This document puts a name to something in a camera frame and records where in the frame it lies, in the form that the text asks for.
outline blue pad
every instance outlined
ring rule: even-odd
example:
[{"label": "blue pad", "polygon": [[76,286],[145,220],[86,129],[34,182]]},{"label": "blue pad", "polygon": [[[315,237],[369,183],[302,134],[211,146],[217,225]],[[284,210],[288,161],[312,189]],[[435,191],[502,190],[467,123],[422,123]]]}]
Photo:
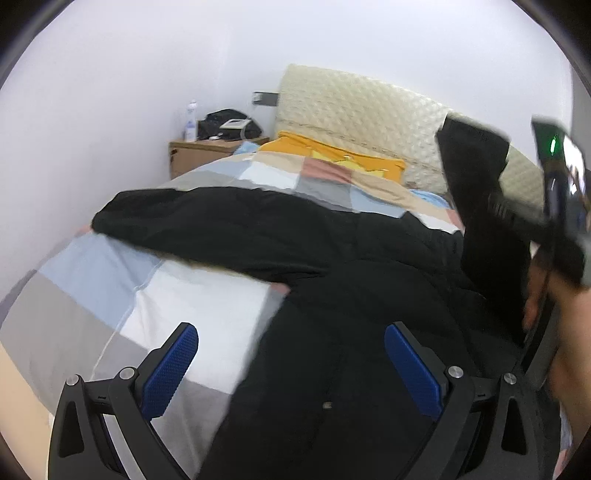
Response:
[{"label": "blue pad", "polygon": [[197,353],[198,345],[199,337],[196,328],[188,323],[184,324],[182,332],[144,382],[141,390],[141,412],[146,420],[149,421],[164,414]]},{"label": "blue pad", "polygon": [[384,344],[421,414],[439,419],[443,411],[441,386],[396,325],[386,328]]}]

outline nightstand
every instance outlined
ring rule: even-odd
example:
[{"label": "nightstand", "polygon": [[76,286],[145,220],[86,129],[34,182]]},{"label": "nightstand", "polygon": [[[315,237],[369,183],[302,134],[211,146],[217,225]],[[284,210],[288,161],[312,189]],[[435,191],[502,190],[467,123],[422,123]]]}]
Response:
[{"label": "nightstand", "polygon": [[[250,142],[262,145],[269,137],[249,139]],[[197,140],[196,142],[176,141],[168,144],[170,155],[170,178],[176,178],[194,168],[220,158],[229,157],[240,146],[242,140],[226,142],[225,140]]]}]

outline human hand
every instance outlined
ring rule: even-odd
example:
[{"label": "human hand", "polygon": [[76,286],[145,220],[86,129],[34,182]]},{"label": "human hand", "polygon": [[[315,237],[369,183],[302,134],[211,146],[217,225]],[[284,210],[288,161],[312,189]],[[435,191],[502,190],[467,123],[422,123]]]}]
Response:
[{"label": "human hand", "polygon": [[[546,270],[532,262],[524,329],[537,318]],[[591,425],[591,290],[575,287],[557,273],[550,274],[548,293],[560,306],[558,352],[550,368],[553,394],[560,400],[578,446]]]}]

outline quilted headboard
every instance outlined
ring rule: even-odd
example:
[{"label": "quilted headboard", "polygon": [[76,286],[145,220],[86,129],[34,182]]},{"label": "quilted headboard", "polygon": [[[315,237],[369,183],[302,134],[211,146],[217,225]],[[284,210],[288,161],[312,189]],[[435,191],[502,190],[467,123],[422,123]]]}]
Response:
[{"label": "quilted headboard", "polygon": [[[449,107],[396,85],[292,64],[281,81],[275,127],[358,153],[402,158],[408,163],[406,186],[445,193],[435,132],[449,112]],[[507,159],[503,191],[541,206],[541,170],[513,147]]]}]

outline metal bolt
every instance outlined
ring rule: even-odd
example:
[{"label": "metal bolt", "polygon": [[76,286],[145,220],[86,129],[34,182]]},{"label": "metal bolt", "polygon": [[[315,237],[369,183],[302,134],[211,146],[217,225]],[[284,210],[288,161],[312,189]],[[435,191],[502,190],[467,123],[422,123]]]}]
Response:
[{"label": "metal bolt", "polygon": [[448,368],[447,373],[449,373],[449,376],[452,378],[461,378],[464,376],[464,370],[462,370],[460,367],[456,367],[455,365]]},{"label": "metal bolt", "polygon": [[123,380],[129,380],[134,375],[135,368],[133,367],[125,367],[121,372],[119,372],[119,377]]},{"label": "metal bolt", "polygon": [[505,380],[509,385],[515,385],[517,383],[517,377],[510,372],[503,375],[503,380]]},{"label": "metal bolt", "polygon": [[76,385],[78,383],[78,379],[80,377],[78,377],[78,375],[72,375],[71,377],[68,377],[66,380],[66,384],[73,387],[74,385]]}]

